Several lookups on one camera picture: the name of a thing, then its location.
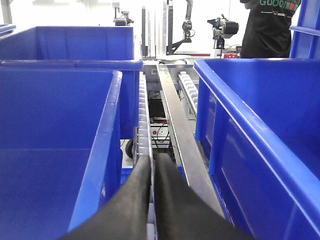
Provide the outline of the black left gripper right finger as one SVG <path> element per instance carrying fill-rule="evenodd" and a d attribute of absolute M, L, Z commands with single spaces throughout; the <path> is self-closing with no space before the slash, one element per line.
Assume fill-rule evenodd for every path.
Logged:
<path fill-rule="evenodd" d="M 154 204 L 160 240 L 252 240 L 188 186 L 166 153 L 154 156 Z"/>

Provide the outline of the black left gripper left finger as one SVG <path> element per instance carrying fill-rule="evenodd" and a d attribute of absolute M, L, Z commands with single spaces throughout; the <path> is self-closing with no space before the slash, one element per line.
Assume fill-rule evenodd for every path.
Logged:
<path fill-rule="evenodd" d="M 146 240 L 151 191 L 151 160 L 139 156 L 130 176 L 92 217 L 61 240 Z"/>

